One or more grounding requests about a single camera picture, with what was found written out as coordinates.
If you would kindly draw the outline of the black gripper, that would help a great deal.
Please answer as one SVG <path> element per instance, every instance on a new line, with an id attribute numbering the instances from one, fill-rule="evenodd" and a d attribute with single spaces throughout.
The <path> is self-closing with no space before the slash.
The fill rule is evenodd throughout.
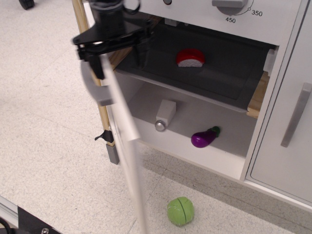
<path id="1" fill-rule="evenodd" d="M 78 56 L 89 65 L 98 79 L 104 79 L 100 55 L 133 47 L 138 67 L 145 67 L 153 37 L 153 21 L 136 13 L 129 14 L 123 6 L 98 8 L 91 6 L 95 24 L 74 37 Z"/>

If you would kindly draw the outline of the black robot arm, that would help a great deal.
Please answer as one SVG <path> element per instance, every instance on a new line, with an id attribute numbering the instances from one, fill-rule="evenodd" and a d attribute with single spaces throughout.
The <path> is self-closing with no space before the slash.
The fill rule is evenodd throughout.
<path id="1" fill-rule="evenodd" d="M 137 64 L 146 65 L 147 53 L 153 35 L 153 21 L 136 19 L 140 4 L 134 10 L 126 9 L 122 0 L 90 0 L 94 26 L 73 38 L 81 60 L 89 63 L 98 79 L 104 79 L 100 55 L 133 47 Z"/>

